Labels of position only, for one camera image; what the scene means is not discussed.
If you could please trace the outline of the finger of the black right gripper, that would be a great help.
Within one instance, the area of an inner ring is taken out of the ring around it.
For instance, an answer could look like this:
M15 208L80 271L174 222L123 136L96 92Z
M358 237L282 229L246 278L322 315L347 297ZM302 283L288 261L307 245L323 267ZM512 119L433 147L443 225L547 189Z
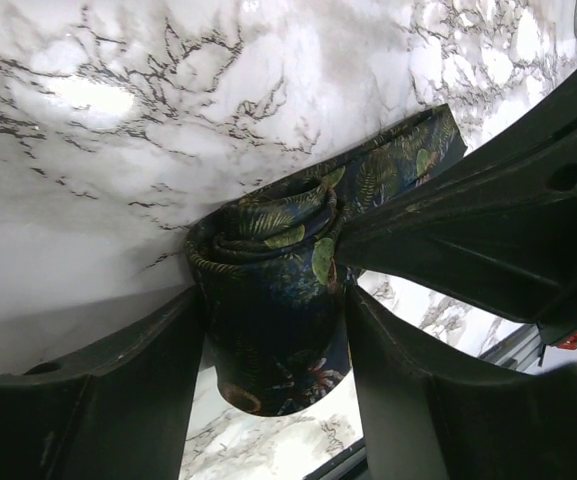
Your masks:
M352 222L343 260L470 254L577 260L577 70L437 178Z
M347 265L416 282L520 323L577 325L577 240L551 230L470 223L357 235L338 250Z

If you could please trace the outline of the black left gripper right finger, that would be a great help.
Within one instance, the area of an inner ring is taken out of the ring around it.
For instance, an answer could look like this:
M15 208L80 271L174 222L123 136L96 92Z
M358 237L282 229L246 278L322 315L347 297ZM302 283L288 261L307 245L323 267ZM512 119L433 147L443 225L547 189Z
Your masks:
M357 396L432 378L429 404L445 479L577 479L577 363L528 375L469 356L399 319L360 287L346 294Z

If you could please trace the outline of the dark green nature-print tie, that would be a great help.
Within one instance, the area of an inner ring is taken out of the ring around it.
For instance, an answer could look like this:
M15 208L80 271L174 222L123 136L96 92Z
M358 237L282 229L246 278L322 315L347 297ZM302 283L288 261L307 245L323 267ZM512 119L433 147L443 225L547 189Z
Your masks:
M351 368L344 296L360 276L335 257L344 225L434 178L465 150L450 108L439 105L191 228L184 251L229 404L286 416L339 385Z

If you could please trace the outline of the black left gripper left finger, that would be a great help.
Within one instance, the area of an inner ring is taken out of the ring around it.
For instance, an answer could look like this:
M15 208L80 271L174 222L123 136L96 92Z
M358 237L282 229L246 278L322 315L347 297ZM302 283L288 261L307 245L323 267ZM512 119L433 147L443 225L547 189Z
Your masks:
M0 479L176 479L204 333L190 288L93 344L0 375Z

